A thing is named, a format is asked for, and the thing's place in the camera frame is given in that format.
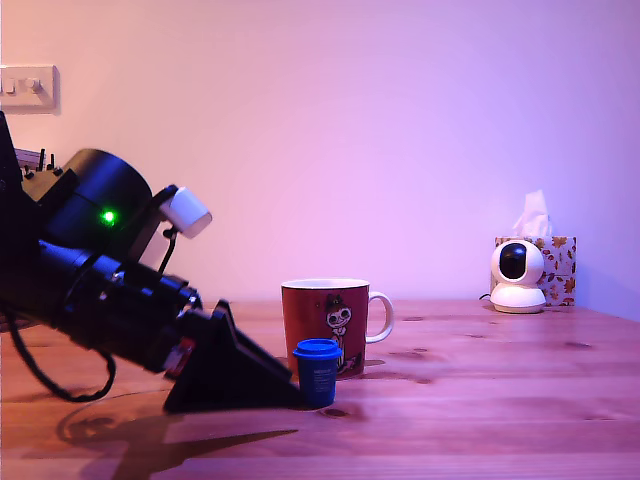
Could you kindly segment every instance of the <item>tissue box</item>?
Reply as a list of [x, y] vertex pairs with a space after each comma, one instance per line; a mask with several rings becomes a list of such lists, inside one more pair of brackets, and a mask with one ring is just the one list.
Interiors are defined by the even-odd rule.
[[[544, 272], [538, 286], [548, 307], [575, 305], [576, 237], [496, 237], [496, 248], [509, 240], [526, 240], [542, 252]], [[497, 284], [491, 275], [491, 291]]]

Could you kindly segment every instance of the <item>blue cup lid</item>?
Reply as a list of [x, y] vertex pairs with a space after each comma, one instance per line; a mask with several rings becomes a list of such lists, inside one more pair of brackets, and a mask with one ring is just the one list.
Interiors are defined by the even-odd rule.
[[298, 358], [309, 360], [332, 360], [342, 355], [338, 342], [328, 338], [310, 338], [298, 343], [298, 348], [293, 351]]

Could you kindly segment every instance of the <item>wood grain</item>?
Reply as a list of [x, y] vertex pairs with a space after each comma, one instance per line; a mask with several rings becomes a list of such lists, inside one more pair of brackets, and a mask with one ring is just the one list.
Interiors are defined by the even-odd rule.
[[[395, 304], [391, 336], [320, 410], [166, 416], [172, 384], [122, 360], [105, 399], [68, 404], [3, 334], [1, 478], [640, 478], [640, 324], [574, 307]], [[286, 361], [279, 303], [232, 308]], [[382, 322], [372, 305], [371, 329]], [[22, 333], [59, 383], [79, 393], [106, 379], [65, 336]]]

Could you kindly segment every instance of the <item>wall switch plate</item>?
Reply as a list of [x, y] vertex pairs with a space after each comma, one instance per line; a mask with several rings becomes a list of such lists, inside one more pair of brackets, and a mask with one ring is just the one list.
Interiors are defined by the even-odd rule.
[[56, 107], [54, 69], [53, 65], [0, 65], [0, 106], [53, 111]]

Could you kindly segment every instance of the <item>cartoon character print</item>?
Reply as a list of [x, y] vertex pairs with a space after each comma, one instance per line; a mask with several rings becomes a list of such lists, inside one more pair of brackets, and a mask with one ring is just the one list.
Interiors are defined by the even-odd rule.
[[351, 320], [351, 308], [344, 304], [340, 295], [327, 296], [327, 325], [333, 332], [332, 340], [338, 342], [342, 355], [338, 359], [338, 373], [342, 373], [360, 364], [362, 354], [345, 360], [344, 336], [347, 333], [347, 324]]

